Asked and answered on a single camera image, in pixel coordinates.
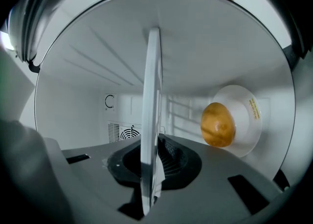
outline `gray panel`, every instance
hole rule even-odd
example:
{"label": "gray panel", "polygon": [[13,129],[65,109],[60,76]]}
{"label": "gray panel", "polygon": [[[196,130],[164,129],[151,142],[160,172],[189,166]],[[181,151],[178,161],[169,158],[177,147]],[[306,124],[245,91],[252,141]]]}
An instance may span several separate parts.
{"label": "gray panel", "polygon": [[20,123],[3,121],[0,121],[0,139],[0,157],[10,179],[23,196],[52,221],[134,223],[77,179],[57,141],[43,139]]}
{"label": "gray panel", "polygon": [[273,218],[274,215],[282,209],[282,206],[286,203],[289,197],[294,193],[295,186],[291,187],[287,191],[284,191],[283,194],[280,194],[276,197],[268,206],[262,209],[260,212],[251,216],[250,218],[244,219],[237,224],[263,224],[267,223],[270,218]]}
{"label": "gray panel", "polygon": [[0,46],[0,119],[19,120],[35,86]]}
{"label": "gray panel", "polygon": [[113,209],[120,208],[131,200],[133,189],[116,182],[108,171],[107,160],[115,151],[140,140],[140,137],[88,148],[63,150],[66,158],[87,154],[86,159],[70,165],[73,174],[89,190],[93,191],[103,202]]}
{"label": "gray panel", "polygon": [[148,223],[234,223],[250,216],[227,178],[243,175],[269,202],[278,188],[229,152],[187,139],[172,140],[194,150],[202,159],[202,169],[186,188],[163,191],[149,214]]}

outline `white panel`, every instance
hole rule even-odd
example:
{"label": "white panel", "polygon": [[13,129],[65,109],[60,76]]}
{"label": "white panel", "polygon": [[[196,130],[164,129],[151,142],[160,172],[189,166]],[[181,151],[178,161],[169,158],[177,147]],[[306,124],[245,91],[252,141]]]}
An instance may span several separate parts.
{"label": "white panel", "polygon": [[32,94],[30,95],[28,101],[25,104],[25,107],[20,117],[20,122],[26,127],[36,129],[34,106],[35,106],[35,89],[33,90]]}
{"label": "white panel", "polygon": [[2,46],[0,46],[0,61],[0,119],[19,120],[35,86]]}
{"label": "white panel", "polygon": [[140,145],[141,196],[143,213],[147,215],[152,207],[153,189],[157,164],[157,142],[160,119],[160,97],[162,94],[162,62],[160,30],[152,28],[149,33],[145,80],[142,103],[142,131]]}
{"label": "white panel", "polygon": [[[209,103],[222,86],[246,87],[267,121],[246,161],[272,179],[285,157],[294,121],[293,84],[282,49],[262,25],[228,0],[177,1],[104,0],[57,39],[41,73],[81,88],[141,94],[148,34],[158,26],[163,94],[189,107],[186,118],[186,110],[175,106],[170,111],[165,101],[168,111],[181,114],[162,119],[168,133],[202,142],[197,126],[205,101]],[[189,106],[184,98],[191,100]],[[130,111],[127,103],[124,108]]]}
{"label": "white panel", "polygon": [[108,121],[108,135],[109,135],[109,143],[120,141],[119,137],[119,123],[118,122],[110,122]]}
{"label": "white panel", "polygon": [[282,165],[291,185],[300,182],[313,159],[313,54],[300,59],[293,72],[296,114],[288,153]]}
{"label": "white panel", "polygon": [[257,17],[273,34],[282,48],[291,44],[290,35],[268,0],[234,0],[239,5]]}
{"label": "white panel", "polygon": [[141,124],[142,94],[115,94],[115,111],[105,110],[104,100],[108,94],[105,90],[101,92],[98,106],[100,141],[108,143],[108,121],[123,122],[138,125]]}
{"label": "white panel", "polygon": [[99,137],[99,92],[41,74],[36,90],[36,124],[43,137],[72,149],[103,144]]}
{"label": "white panel", "polygon": [[39,42],[35,64],[38,65],[65,26],[80,12],[98,0],[64,0],[52,16]]}

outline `white wall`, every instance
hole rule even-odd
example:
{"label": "white wall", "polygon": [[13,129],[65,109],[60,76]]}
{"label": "white wall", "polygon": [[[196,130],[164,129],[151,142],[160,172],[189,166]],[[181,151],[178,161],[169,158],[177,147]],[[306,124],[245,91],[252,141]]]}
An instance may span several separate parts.
{"label": "white wall", "polygon": [[61,149],[103,144],[99,98],[97,90],[81,89],[41,74],[35,106],[38,132],[57,140]]}
{"label": "white wall", "polygon": [[234,0],[257,17],[284,48],[291,44],[289,33],[276,10],[267,0]]}
{"label": "white wall", "polygon": [[41,63],[46,51],[57,38],[59,33],[84,9],[98,0],[64,0],[52,16],[47,28],[39,42],[35,64]]}
{"label": "white wall", "polygon": [[211,99],[209,96],[164,96],[161,121],[166,126],[166,133],[206,144],[200,122],[203,109]]}
{"label": "white wall", "polygon": [[[114,111],[106,110],[105,98],[108,94],[115,95]],[[100,138],[104,143],[109,142],[108,121],[141,125],[142,93],[110,93],[105,90],[100,96],[99,129]]]}
{"label": "white wall", "polygon": [[7,121],[19,120],[35,85],[2,46],[0,46],[0,63],[0,118]]}
{"label": "white wall", "polygon": [[[64,0],[61,6],[57,9],[55,14],[52,16],[51,21],[47,25],[46,30],[40,40],[38,46],[38,52],[34,61],[35,65],[39,65],[58,34],[63,28],[81,11],[93,4],[98,0]],[[26,63],[22,63],[19,58],[15,58],[15,53],[10,52],[11,58],[14,59],[14,63],[19,69],[26,75],[29,81],[36,85],[38,75],[29,70]],[[20,117],[20,122],[27,127],[36,128],[35,126],[35,114],[34,114],[34,100],[35,100],[35,89],[33,89],[24,110]]]}

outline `white ceiling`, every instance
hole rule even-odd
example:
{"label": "white ceiling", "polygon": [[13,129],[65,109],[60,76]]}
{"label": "white ceiling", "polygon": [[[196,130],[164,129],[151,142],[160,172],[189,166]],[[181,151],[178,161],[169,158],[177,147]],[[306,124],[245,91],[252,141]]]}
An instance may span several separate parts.
{"label": "white ceiling", "polygon": [[[46,50],[49,48],[54,39],[62,31],[62,29],[80,12],[85,10],[91,4],[99,0],[64,0],[60,8],[57,9],[55,15],[48,24],[45,33],[39,44],[37,58],[35,64],[38,65]],[[281,19],[276,11],[271,7],[267,0],[235,0],[240,5],[257,16],[272,32],[282,47],[290,44],[290,36],[284,27]]]}
{"label": "white ceiling", "polygon": [[161,32],[165,92],[207,93],[243,75],[252,81],[264,70],[286,64],[269,33],[231,3],[176,1],[109,0],[97,5],[59,37],[41,72],[111,92],[142,90],[148,34],[154,26]]}

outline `potato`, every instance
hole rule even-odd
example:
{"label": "potato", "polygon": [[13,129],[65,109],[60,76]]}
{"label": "potato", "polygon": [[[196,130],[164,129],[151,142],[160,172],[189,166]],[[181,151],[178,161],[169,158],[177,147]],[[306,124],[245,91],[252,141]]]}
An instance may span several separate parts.
{"label": "potato", "polygon": [[205,142],[214,147],[227,147],[235,136],[235,124],[227,108],[213,102],[205,108],[201,118],[201,132]]}

